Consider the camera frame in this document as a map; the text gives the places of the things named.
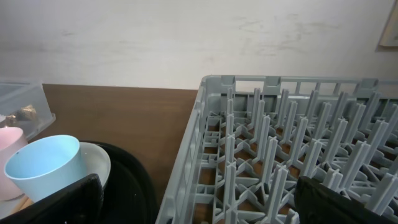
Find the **gold foil wrapper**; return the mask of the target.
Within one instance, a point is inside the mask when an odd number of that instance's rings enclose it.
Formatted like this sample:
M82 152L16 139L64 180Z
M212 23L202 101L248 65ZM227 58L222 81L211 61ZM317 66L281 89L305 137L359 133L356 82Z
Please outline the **gold foil wrapper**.
M39 119L35 108L32 105L28 105L18 109L10 115L7 115L5 119L5 125L9 127L16 127L24 121L37 123L38 120Z

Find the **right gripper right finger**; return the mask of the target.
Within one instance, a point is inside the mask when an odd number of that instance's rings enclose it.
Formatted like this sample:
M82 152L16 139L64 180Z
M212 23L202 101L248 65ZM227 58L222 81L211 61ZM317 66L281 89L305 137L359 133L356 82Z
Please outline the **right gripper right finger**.
M294 193L301 224L393 224L309 177L299 177Z

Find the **blue cup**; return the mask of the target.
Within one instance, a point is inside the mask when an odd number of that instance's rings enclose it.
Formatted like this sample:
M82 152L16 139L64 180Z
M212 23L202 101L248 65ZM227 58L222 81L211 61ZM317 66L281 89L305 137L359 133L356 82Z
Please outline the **blue cup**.
M80 142L70 135L49 136L24 146L6 162L4 173L33 202L87 176Z

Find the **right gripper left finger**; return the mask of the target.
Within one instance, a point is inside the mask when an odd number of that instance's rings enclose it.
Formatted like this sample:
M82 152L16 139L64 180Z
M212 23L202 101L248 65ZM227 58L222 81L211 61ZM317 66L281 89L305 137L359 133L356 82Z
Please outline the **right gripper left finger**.
M99 176L90 174L1 219L1 224L96 223L103 195Z

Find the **wooden chopstick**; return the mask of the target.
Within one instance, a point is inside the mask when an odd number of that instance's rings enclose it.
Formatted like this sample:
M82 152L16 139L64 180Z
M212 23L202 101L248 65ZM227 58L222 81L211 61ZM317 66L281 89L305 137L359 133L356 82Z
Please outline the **wooden chopstick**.
M28 196L23 196L20 200L19 203L11 210L10 214L14 214L16 212L19 212L30 205L32 205L34 202L28 197Z

